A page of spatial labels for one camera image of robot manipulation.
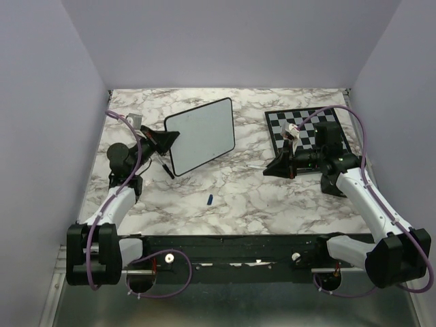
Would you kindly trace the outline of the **white whiteboard marker pen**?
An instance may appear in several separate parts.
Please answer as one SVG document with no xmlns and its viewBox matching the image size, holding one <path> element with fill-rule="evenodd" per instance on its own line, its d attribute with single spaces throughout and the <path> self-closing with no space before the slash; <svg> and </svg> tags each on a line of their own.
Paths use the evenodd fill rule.
<svg viewBox="0 0 436 327">
<path fill-rule="evenodd" d="M 248 168 L 253 168 L 253 169 L 256 169 L 256 170 L 264 170 L 265 169 L 265 167 L 263 167 L 263 166 L 256 166 L 256 165 L 247 165 L 247 167 Z"/>
</svg>

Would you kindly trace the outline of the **black framed whiteboard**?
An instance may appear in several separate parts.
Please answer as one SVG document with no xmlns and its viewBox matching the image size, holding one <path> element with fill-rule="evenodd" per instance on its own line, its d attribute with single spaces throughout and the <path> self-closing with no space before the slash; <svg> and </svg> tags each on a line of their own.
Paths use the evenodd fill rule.
<svg viewBox="0 0 436 327">
<path fill-rule="evenodd" d="M 236 146 L 233 106 L 229 97 L 172 114 L 163 123 L 166 131 L 179 133 L 170 148 L 175 176 L 195 170 Z"/>
</svg>

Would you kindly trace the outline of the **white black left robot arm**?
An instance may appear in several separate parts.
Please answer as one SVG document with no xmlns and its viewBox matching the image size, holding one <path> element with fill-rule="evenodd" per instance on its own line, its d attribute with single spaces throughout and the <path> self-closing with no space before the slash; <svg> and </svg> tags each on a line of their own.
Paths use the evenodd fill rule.
<svg viewBox="0 0 436 327">
<path fill-rule="evenodd" d="M 108 195 L 104 203 L 84 223 L 67 230 L 66 279 L 69 285 L 116 285 L 123 268 L 146 268 L 151 252 L 139 238 L 122 238 L 117 230 L 142 193 L 142 177 L 137 173 L 154 153 L 166 154 L 179 137 L 177 131 L 153 131 L 142 126 L 137 144 L 117 142 L 107 152 L 110 164 Z"/>
</svg>

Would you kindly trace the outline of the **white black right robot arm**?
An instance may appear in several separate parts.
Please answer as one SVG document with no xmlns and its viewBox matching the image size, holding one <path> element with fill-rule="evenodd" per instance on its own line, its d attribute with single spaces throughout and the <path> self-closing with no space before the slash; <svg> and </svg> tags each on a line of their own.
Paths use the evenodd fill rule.
<svg viewBox="0 0 436 327">
<path fill-rule="evenodd" d="M 365 243 L 341 233 L 322 236 L 313 250 L 315 262 L 323 267 L 347 262 L 363 269 L 378 288 L 424 277 L 429 272 L 429 233 L 407 223 L 374 187 L 362 158 L 343 149 L 338 123 L 317 123 L 314 128 L 315 147 L 299 150 L 298 127 L 285 123 L 283 147 L 263 174 L 293 179 L 303 168 L 317 168 L 322 193 L 347 197 L 373 237 Z"/>
</svg>

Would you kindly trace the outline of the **black grey chessboard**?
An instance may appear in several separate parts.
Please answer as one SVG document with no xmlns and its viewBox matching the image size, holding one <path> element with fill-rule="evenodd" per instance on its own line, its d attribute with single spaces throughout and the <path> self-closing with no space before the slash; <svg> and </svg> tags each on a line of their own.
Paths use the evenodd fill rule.
<svg viewBox="0 0 436 327">
<path fill-rule="evenodd" d="M 335 111 L 332 108 L 317 111 L 317 108 L 310 108 L 265 112 L 276 156 L 284 146 L 290 147 L 293 153 L 302 151 L 307 166 L 298 170 L 298 174 L 321 172 L 337 175 L 358 167 L 359 158 L 352 153 Z M 285 122 L 298 126 L 300 139 L 297 142 L 281 136 Z"/>
</svg>

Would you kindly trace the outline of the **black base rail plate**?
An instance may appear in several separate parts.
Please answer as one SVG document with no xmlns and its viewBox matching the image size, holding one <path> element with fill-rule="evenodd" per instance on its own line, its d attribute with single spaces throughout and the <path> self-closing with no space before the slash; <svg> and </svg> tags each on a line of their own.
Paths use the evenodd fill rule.
<svg viewBox="0 0 436 327">
<path fill-rule="evenodd" d="M 139 236 L 143 255 L 156 254 L 156 273 L 151 260 L 129 264 L 134 281 L 156 278 L 158 284 L 190 283 L 308 283 L 314 272 L 334 272 L 350 265 L 320 251 L 320 236 Z"/>
</svg>

